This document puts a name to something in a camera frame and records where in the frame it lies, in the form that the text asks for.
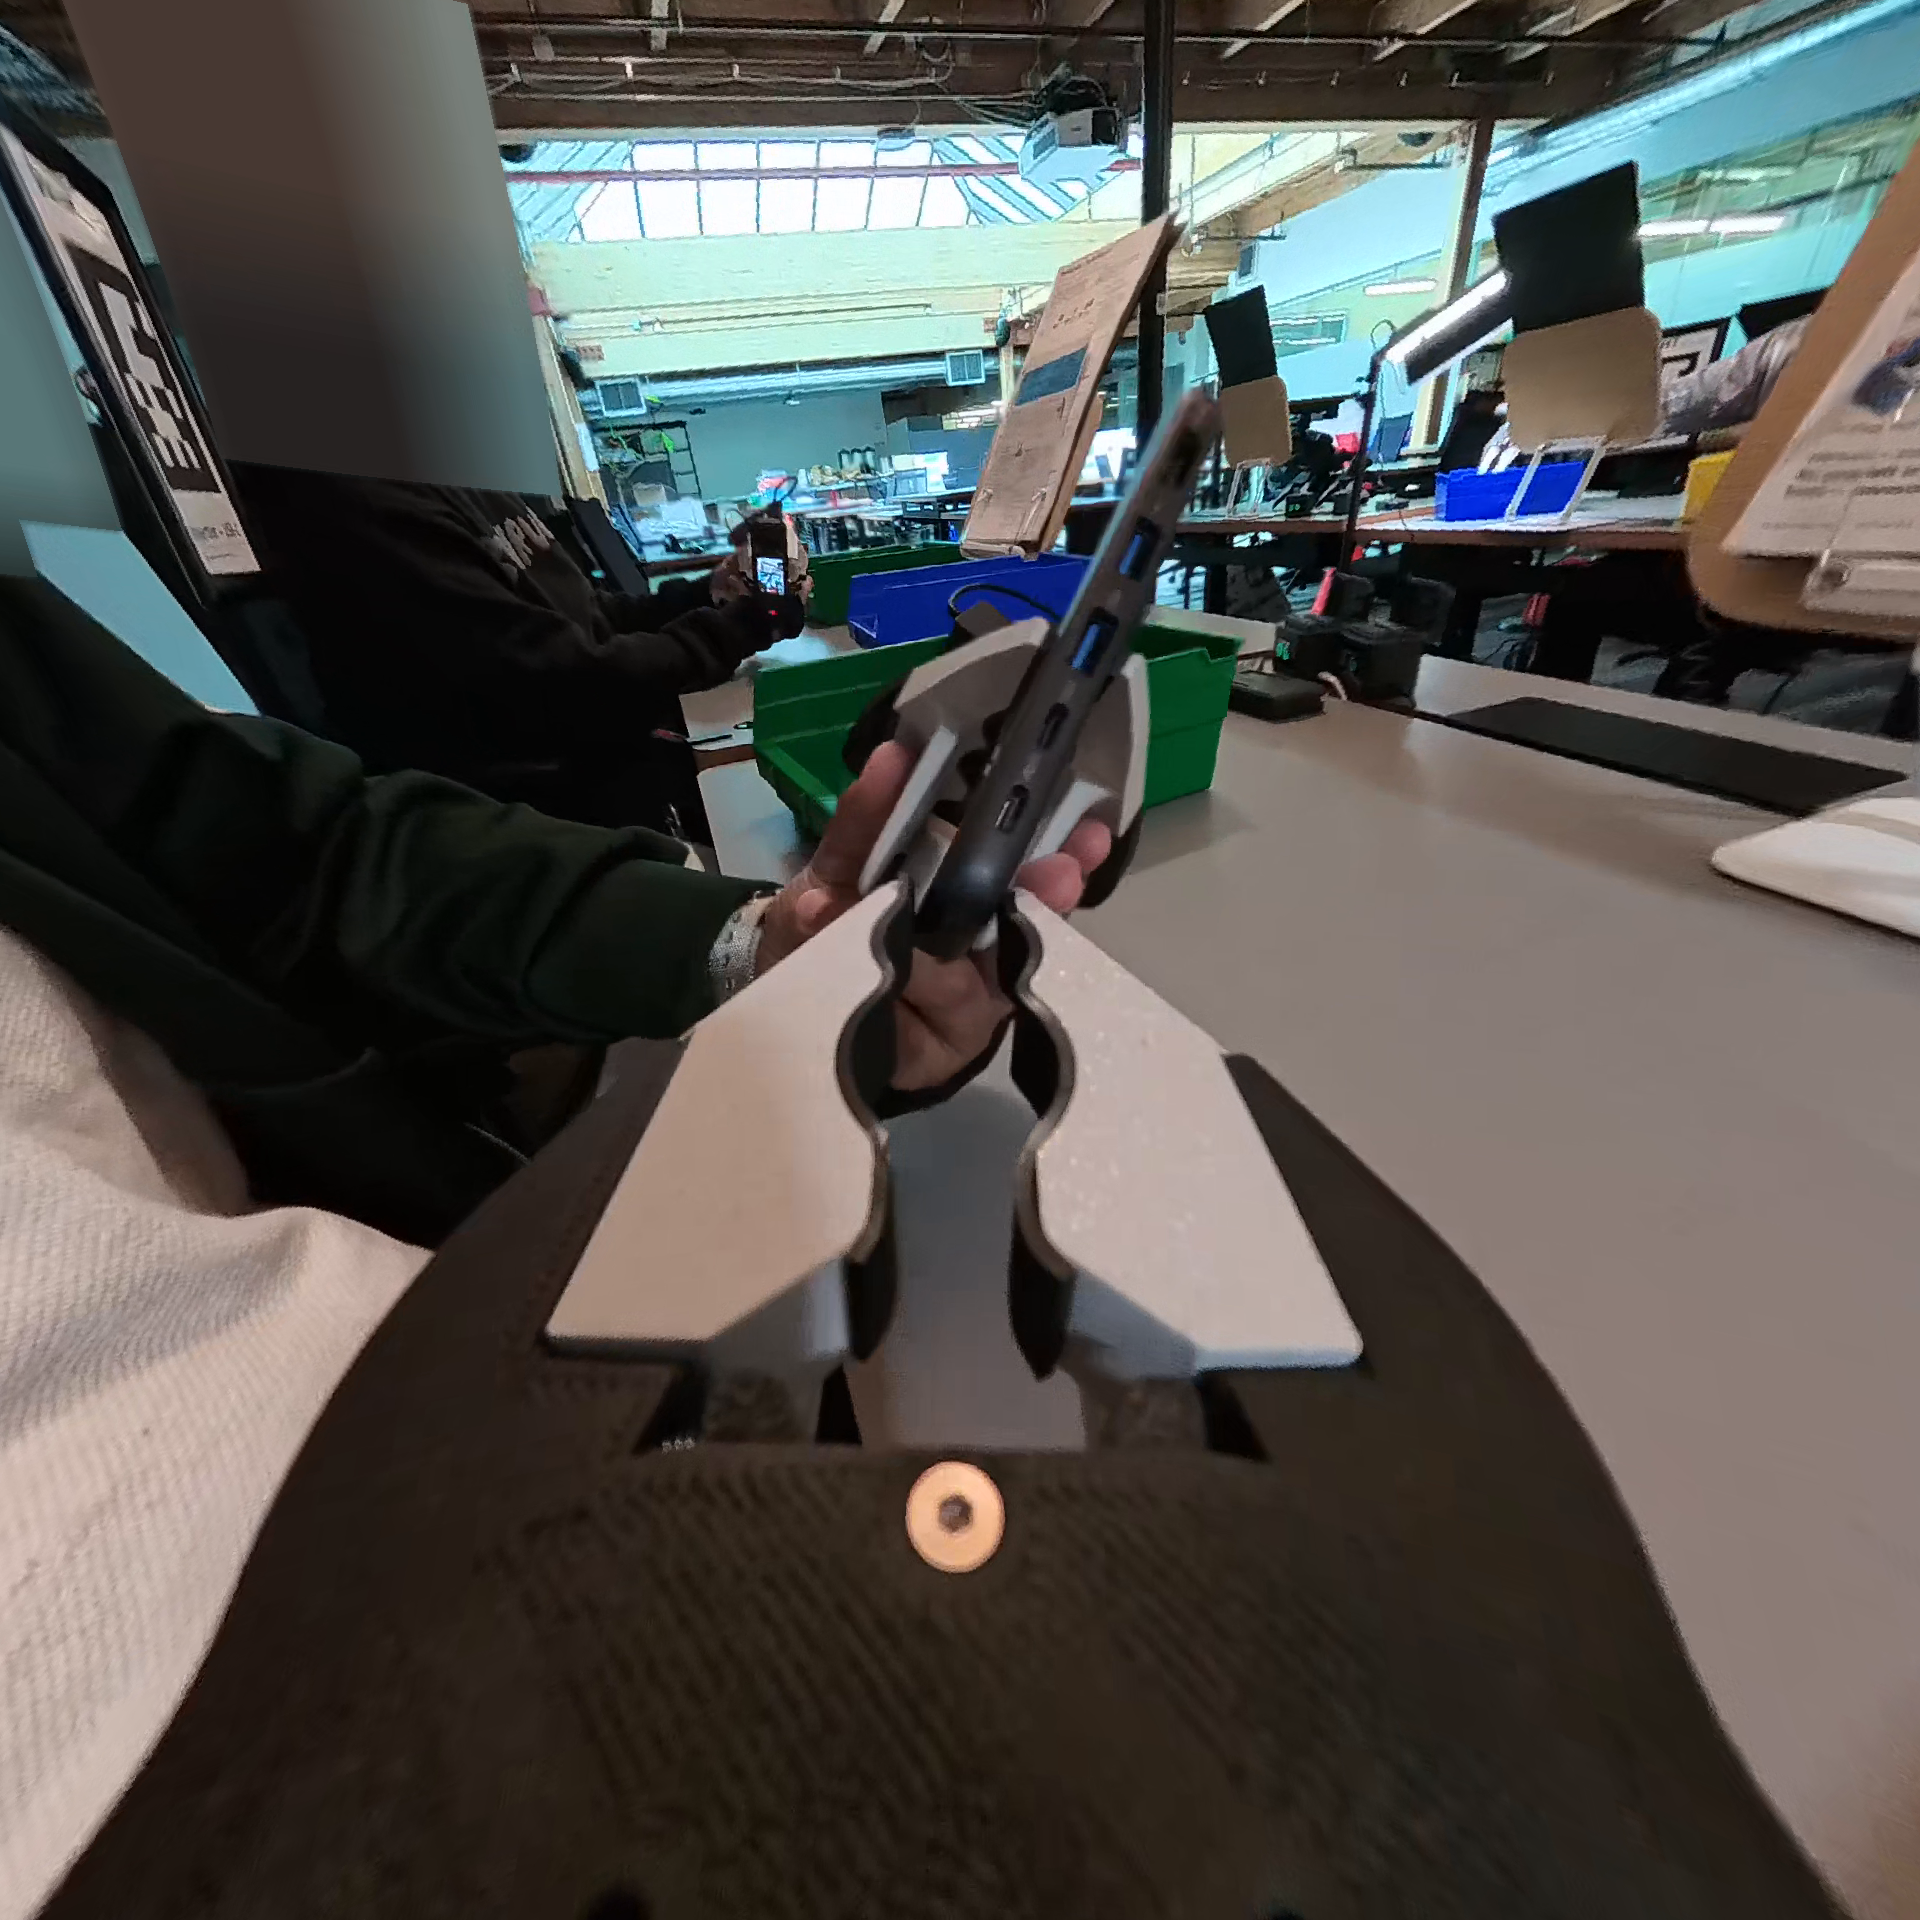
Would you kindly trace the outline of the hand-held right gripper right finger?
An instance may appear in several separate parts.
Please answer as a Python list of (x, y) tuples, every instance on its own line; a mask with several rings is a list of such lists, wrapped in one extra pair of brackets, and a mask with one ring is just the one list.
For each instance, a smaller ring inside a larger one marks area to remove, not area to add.
[(1002, 909), (1014, 1166), (1008, 1305), (1037, 1377), (1335, 1371), (1360, 1333), (1226, 1056), (1030, 894)]

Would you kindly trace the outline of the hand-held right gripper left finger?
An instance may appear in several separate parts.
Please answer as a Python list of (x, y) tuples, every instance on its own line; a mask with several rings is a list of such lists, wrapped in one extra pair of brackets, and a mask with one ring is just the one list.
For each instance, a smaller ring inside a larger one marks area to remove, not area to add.
[(888, 1143), (914, 897), (884, 881), (698, 1022), (543, 1324), (681, 1369), (708, 1436), (815, 1438), (896, 1303)]

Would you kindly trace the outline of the green plastic bin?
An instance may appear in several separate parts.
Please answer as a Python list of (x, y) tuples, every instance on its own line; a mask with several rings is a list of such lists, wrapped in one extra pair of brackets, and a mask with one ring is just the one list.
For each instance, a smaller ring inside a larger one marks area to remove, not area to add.
[[(1149, 694), (1146, 806), (1212, 785), (1245, 636), (1244, 620), (1181, 608), (1156, 608), (1141, 625), (1135, 654), (1144, 660)], [(756, 676), (754, 758), (805, 837), (824, 830), (853, 779), (842, 761), (853, 725), (942, 649), (942, 640), (914, 640), (817, 662), (778, 662)]]
[(957, 563), (954, 541), (871, 544), (810, 558), (806, 565), (806, 624), (846, 625), (853, 608), (864, 608), (877, 590), (911, 569)]

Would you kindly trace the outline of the black USB hub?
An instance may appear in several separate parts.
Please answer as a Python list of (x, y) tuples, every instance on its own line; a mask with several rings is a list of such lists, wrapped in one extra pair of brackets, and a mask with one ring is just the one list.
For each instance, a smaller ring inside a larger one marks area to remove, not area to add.
[(1132, 660), (1169, 540), (1217, 438), (1217, 405), (1189, 390), (1158, 422), (1066, 612), (1009, 697), (942, 865), (917, 904), (917, 945), (953, 959), (996, 920), (1072, 783), (1089, 712)]

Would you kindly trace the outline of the blue plastic bin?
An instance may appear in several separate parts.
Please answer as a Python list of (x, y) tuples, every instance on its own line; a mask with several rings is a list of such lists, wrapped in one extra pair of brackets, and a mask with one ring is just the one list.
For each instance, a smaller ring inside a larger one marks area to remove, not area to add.
[(954, 616), (975, 608), (1009, 622), (1058, 616), (1085, 571), (1085, 558), (1064, 552), (861, 571), (847, 590), (847, 636), (860, 649), (884, 649), (945, 638)]

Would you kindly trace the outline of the silver mesh wristwatch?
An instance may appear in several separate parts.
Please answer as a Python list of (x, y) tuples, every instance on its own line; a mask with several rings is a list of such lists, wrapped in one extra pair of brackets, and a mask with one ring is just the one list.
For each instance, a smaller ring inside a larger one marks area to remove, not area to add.
[(776, 894), (752, 896), (730, 909), (714, 932), (705, 952), (705, 989), (712, 1009), (754, 982), (762, 924), (776, 904)]

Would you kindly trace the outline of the black battery chargers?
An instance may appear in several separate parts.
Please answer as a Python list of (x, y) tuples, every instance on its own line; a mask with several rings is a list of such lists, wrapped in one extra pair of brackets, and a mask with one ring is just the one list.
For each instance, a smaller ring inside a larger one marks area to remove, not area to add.
[(1361, 616), (1292, 615), (1276, 628), (1278, 672), (1358, 704), (1409, 704), (1426, 643), (1420, 630)]

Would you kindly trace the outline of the cardboard board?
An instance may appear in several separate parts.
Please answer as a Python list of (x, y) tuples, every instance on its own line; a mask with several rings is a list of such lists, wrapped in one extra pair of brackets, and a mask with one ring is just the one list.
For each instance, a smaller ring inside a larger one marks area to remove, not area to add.
[(1162, 212), (1058, 269), (973, 488), (957, 540), (965, 558), (1032, 560), (1063, 533), (1097, 431), (1101, 379), (1126, 321), (1151, 303), (1146, 283), (1178, 232)]
[(1914, 183), (1900, 180), (1812, 315), (1687, 541), (1717, 615), (1913, 647)]

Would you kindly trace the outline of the person's dark jacket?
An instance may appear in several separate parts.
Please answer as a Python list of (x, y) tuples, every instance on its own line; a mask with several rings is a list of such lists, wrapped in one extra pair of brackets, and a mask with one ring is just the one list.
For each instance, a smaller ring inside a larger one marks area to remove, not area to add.
[(198, 1081), (262, 1209), (438, 1247), (605, 1089), (618, 1043), (440, 1040), (245, 1087)]

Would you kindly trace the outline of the black and beige board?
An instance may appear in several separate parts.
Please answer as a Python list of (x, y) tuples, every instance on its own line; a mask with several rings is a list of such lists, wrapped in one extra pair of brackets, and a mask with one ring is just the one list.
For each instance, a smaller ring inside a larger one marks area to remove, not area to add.
[(1494, 244), (1512, 309), (1510, 443), (1647, 440), (1662, 420), (1662, 325), (1645, 305), (1637, 164), (1498, 209)]
[(1292, 453), (1288, 390), (1261, 283), (1212, 301), (1205, 312), (1216, 358), (1216, 406), (1230, 468), (1280, 468)]

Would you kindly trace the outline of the small blue bin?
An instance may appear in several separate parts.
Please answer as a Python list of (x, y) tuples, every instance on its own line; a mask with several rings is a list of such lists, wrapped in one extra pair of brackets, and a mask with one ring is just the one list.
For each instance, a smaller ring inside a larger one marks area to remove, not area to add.
[(1558, 518), (1580, 501), (1591, 468), (1589, 460), (1551, 460), (1440, 470), (1431, 513), (1442, 524)]

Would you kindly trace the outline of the ceiling projector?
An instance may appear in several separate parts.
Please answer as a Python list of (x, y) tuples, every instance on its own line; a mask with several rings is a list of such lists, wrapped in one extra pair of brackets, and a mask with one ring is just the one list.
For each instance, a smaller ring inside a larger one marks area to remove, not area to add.
[(1032, 184), (1089, 184), (1126, 158), (1129, 125), (1113, 105), (1044, 111), (1023, 133), (1017, 171)]

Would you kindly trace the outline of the black pole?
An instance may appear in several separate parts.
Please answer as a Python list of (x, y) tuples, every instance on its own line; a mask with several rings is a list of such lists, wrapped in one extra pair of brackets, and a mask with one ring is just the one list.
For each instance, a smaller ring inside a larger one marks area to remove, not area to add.
[[(1177, 85), (1177, 4), (1142, 4), (1142, 223), (1167, 215), (1169, 158)], [(1167, 257), (1158, 255), (1138, 303), (1135, 345), (1135, 440), (1144, 446), (1158, 428), (1165, 389)]]

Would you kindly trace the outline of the person's white garment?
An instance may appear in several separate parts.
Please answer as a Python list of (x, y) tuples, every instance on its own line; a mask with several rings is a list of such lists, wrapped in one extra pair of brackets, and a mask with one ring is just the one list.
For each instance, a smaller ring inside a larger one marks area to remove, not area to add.
[(198, 1673), (272, 1502), (426, 1251), (257, 1207), (206, 1096), (2, 937), (2, 1912)]

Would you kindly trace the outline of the framed marker code sign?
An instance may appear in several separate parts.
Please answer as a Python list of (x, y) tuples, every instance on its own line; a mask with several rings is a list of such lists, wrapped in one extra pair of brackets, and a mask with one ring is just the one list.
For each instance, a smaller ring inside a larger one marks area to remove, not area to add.
[(103, 419), (122, 440), (174, 569), (201, 604), (257, 576), (198, 385), (106, 183), (23, 109), (2, 109), (4, 198)]

